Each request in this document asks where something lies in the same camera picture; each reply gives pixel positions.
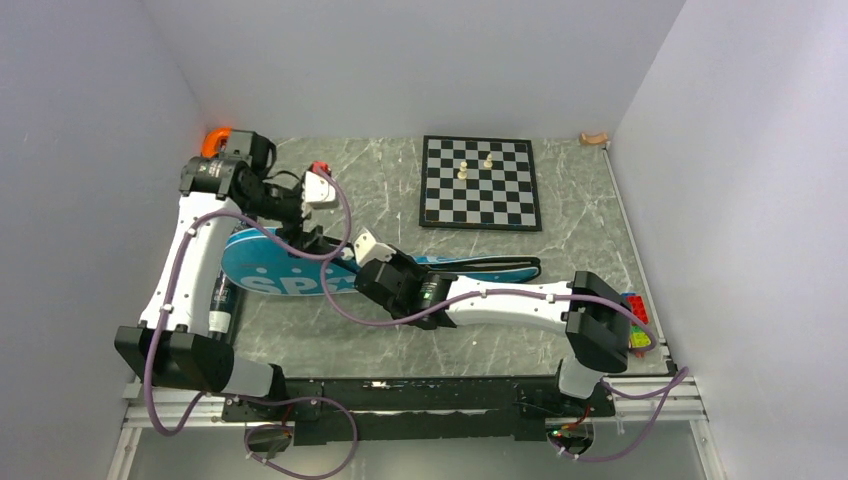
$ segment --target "blue skateboard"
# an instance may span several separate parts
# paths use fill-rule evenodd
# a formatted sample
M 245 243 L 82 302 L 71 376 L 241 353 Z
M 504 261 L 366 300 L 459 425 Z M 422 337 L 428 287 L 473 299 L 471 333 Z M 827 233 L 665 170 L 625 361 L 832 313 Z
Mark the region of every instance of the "blue skateboard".
M 433 270 L 468 275 L 489 282 L 523 283 L 539 276 L 536 257 L 501 255 L 447 258 L 413 256 Z M 330 293 L 355 292 L 353 281 L 359 267 L 342 262 L 327 269 Z M 221 268 L 230 281 L 251 292 L 273 295 L 321 295 L 321 264 L 289 256 L 256 229 L 234 233 L 227 241 Z

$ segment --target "gray marble surface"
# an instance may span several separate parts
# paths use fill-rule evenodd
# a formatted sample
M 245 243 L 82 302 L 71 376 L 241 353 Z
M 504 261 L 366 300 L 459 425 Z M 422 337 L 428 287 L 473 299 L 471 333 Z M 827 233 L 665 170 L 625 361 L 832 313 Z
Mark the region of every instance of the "gray marble surface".
M 276 169 L 321 160 L 347 193 L 354 232 L 366 226 L 413 255 L 527 254 L 542 259 L 534 283 L 590 270 L 619 291 L 644 295 L 642 277 L 599 147 L 533 140 L 543 232 L 437 230 L 418 226 L 422 139 L 287 139 Z M 314 221 L 341 236 L 341 210 Z M 365 319 L 388 314 L 359 294 L 339 295 Z M 248 294 L 236 350 L 283 367 L 288 377 L 415 377 L 553 373 L 565 338 L 522 328 L 475 326 L 423 331 L 370 328 L 340 317 L 322 297 Z M 631 357 L 628 373 L 666 373 L 659 349 Z

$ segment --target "white wall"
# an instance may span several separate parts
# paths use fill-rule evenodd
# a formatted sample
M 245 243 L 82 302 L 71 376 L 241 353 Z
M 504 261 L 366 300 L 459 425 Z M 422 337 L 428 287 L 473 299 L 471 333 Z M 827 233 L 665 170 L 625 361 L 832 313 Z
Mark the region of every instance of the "white wall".
M 0 478 L 104 478 L 199 110 L 140 2 L 0 4 Z
M 844 478 L 848 4 L 689 0 L 613 139 L 731 478 Z
M 209 123 L 277 136 L 612 131 L 683 0 L 145 0 Z

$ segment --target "small wooden object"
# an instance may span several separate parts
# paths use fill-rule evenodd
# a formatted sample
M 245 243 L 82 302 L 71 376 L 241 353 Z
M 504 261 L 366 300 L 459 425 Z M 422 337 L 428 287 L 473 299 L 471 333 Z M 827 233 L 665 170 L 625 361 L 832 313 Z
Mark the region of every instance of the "small wooden object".
M 597 135 L 587 135 L 585 132 L 580 134 L 580 145 L 603 145 L 608 141 L 607 132 L 601 132 Z

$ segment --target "chessboard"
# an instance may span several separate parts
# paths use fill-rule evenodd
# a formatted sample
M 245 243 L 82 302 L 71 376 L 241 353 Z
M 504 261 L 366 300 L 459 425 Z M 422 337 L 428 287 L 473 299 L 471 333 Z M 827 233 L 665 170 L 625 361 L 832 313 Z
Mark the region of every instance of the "chessboard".
M 529 140 L 425 136 L 419 225 L 539 232 Z

